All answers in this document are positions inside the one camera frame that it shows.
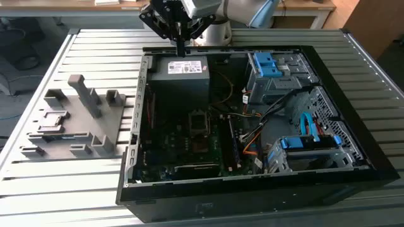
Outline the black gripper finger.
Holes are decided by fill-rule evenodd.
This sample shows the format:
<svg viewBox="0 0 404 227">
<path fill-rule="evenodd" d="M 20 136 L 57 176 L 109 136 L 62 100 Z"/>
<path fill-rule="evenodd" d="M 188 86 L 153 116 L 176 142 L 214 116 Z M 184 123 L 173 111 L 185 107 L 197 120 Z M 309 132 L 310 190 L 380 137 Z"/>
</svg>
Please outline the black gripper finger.
<svg viewBox="0 0 404 227">
<path fill-rule="evenodd" d="M 169 39 L 176 43 L 176 54 L 180 57 L 178 23 L 166 22 L 150 4 L 141 8 L 138 18 L 162 39 Z"/>
<path fill-rule="evenodd" d="M 185 57 L 185 42 L 196 39 L 216 19 L 214 14 L 201 17 L 196 22 L 184 16 L 180 21 L 180 56 Z"/>
</svg>

